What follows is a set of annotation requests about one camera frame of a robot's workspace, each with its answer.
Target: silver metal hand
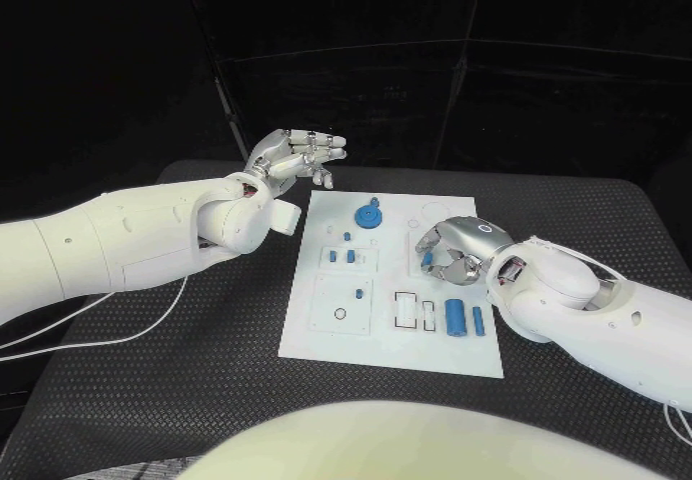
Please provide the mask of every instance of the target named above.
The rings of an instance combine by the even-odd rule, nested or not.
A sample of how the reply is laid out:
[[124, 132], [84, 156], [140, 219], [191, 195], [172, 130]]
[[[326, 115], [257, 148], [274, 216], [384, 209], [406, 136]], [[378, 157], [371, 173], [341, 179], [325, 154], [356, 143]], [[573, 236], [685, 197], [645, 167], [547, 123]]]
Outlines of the silver metal hand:
[[260, 177], [279, 197], [296, 177], [313, 177], [316, 185], [333, 188], [332, 173], [322, 166], [346, 158], [346, 139], [307, 130], [274, 130], [250, 154], [245, 172]]
[[449, 266], [421, 265], [429, 275], [456, 285], [472, 285], [488, 271], [495, 256], [515, 241], [508, 232], [476, 217], [453, 217], [440, 222], [416, 245], [418, 253], [430, 253], [439, 243], [453, 258]]

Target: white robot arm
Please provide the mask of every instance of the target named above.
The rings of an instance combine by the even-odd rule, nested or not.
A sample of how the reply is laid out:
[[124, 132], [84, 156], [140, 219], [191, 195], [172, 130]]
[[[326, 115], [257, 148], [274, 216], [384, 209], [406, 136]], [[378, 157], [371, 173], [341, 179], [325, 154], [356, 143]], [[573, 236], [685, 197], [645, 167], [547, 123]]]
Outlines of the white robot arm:
[[277, 200], [322, 164], [346, 157], [344, 137], [276, 130], [245, 171], [133, 188], [49, 217], [0, 225], [0, 325], [68, 298], [156, 287], [253, 252], [269, 230], [293, 235], [300, 208]]
[[[417, 245], [443, 242], [452, 265], [424, 272], [457, 285], [485, 279], [515, 332], [555, 342], [589, 368], [652, 400], [692, 412], [692, 301], [628, 280], [568, 248], [535, 237], [515, 244], [473, 217], [440, 222]], [[607, 273], [599, 278], [587, 263]]]

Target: robotic hand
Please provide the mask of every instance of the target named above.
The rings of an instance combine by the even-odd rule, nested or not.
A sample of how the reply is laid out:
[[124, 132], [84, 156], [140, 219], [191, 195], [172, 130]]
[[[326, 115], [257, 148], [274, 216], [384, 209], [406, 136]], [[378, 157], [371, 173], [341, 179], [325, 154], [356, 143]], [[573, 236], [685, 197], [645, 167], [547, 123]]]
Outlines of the robotic hand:
[[156, 287], [251, 253], [270, 229], [293, 235], [300, 209], [277, 200], [296, 177], [333, 187], [323, 163], [346, 139], [276, 130], [245, 171], [120, 190], [49, 217], [0, 225], [0, 325], [68, 298]]
[[[485, 281], [505, 322], [527, 339], [554, 341], [633, 391], [692, 412], [692, 301], [628, 280], [574, 250], [537, 237], [515, 243], [475, 217], [440, 222], [416, 250], [443, 243], [450, 266], [424, 273], [457, 285]], [[599, 278], [587, 266], [599, 266]]]

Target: blue object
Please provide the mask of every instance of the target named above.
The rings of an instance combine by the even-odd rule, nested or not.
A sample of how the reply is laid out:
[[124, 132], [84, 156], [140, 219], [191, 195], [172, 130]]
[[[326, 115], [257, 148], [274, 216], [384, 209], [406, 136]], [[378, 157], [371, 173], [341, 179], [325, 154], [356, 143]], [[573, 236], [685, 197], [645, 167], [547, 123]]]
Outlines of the blue object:
[[423, 257], [421, 267], [433, 263], [433, 252], [429, 252]]
[[483, 337], [486, 335], [486, 327], [483, 326], [483, 314], [480, 307], [473, 307], [473, 324], [476, 325], [476, 335]]
[[444, 302], [444, 314], [447, 317], [447, 335], [452, 337], [466, 336], [465, 302], [459, 298], [450, 298]]
[[377, 228], [382, 223], [378, 197], [372, 197], [371, 204], [356, 210], [356, 223], [362, 228]]

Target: black mesh mat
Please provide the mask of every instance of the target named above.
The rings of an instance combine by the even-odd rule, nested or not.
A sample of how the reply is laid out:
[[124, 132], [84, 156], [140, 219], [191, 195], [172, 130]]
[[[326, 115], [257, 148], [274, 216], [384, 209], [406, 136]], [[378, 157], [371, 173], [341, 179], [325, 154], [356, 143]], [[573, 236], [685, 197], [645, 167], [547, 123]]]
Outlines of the black mesh mat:
[[[186, 161], [168, 182], [220, 177], [238, 163]], [[476, 197], [479, 215], [596, 257], [632, 279], [692, 294], [692, 276], [653, 207], [619, 180], [336, 167], [345, 191]], [[312, 183], [286, 195], [305, 211]], [[505, 380], [277, 357], [302, 238], [270, 233], [253, 255], [191, 277], [181, 304], [139, 340], [58, 353], [0, 465], [2, 478], [61, 479], [204, 453], [270, 418], [320, 403], [391, 399], [489, 412], [553, 430], [674, 478], [692, 449], [662, 407], [496, 318]], [[77, 320], [67, 342], [143, 329], [181, 282], [117, 294]]]

